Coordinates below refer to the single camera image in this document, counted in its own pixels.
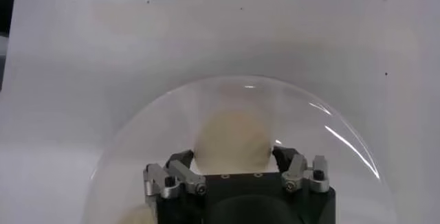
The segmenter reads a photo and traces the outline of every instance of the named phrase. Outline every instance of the white surface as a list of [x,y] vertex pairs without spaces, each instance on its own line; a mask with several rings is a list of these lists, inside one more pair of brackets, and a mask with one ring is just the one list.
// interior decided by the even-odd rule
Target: white surface
[[400,223],[436,223],[439,15],[438,0],[15,0],[0,222],[79,223],[103,148],[145,104],[204,76],[262,74],[352,123]]
[[[308,159],[309,166],[315,155],[325,156],[331,186],[338,198],[337,223],[396,223],[389,190],[374,160],[362,139],[336,111],[284,82],[229,76],[195,81],[168,92],[143,108],[118,132],[115,144],[104,153],[93,176],[85,224],[116,224],[132,209],[142,206],[145,165],[164,165],[171,154],[193,148],[209,119],[226,111],[252,114],[255,120],[264,121],[271,144],[295,148]],[[242,145],[243,140],[247,140],[246,145]],[[217,138],[211,142],[217,149],[240,149],[251,160],[235,160],[235,173],[247,172],[252,160],[265,156],[267,149],[263,153],[255,151],[261,145],[256,138],[236,138],[234,143]],[[228,168],[230,159],[226,159],[230,157],[225,153],[217,157],[221,157],[223,168]],[[267,171],[278,171],[272,160]]]

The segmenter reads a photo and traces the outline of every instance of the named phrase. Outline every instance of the screw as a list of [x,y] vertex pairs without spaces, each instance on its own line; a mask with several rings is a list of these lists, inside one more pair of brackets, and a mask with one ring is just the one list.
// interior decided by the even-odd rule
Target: screw
[[293,182],[286,183],[286,191],[289,193],[293,193],[296,191],[296,184]]
[[198,195],[204,195],[206,193],[206,186],[204,184],[199,184],[195,187],[195,192]]
[[313,179],[316,181],[324,181],[325,180],[325,173],[322,170],[314,170],[313,171]]

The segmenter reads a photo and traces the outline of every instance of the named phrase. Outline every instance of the clear plastic dome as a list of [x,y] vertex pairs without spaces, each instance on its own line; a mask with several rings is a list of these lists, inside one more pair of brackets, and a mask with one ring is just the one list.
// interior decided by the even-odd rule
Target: clear plastic dome
[[[171,154],[193,149],[213,116],[229,111],[256,117],[272,146],[295,148],[309,161],[315,155],[326,157],[330,185],[336,191],[336,223],[396,223],[389,190],[353,128],[310,93],[260,76],[198,80],[142,109],[102,156],[84,223],[116,224],[128,211],[144,205],[145,165],[164,165]],[[276,170],[270,158],[265,169]],[[199,172],[193,163],[191,169]]]

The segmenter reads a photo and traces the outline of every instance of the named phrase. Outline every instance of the white table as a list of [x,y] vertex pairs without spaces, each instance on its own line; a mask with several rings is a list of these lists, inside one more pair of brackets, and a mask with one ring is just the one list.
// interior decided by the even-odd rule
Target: white table
[[0,223],[79,223],[116,131],[164,92],[218,74],[280,78],[326,100],[373,150],[401,223],[436,223],[439,14],[439,0],[15,0]]

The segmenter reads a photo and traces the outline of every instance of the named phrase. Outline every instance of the beige object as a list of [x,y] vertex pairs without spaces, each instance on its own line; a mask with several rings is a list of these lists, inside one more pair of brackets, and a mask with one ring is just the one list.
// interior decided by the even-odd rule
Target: beige object
[[269,158],[268,128],[246,111],[214,114],[195,144],[195,161],[204,174],[261,172]]
[[153,211],[147,205],[135,208],[126,214],[118,224],[155,224]]

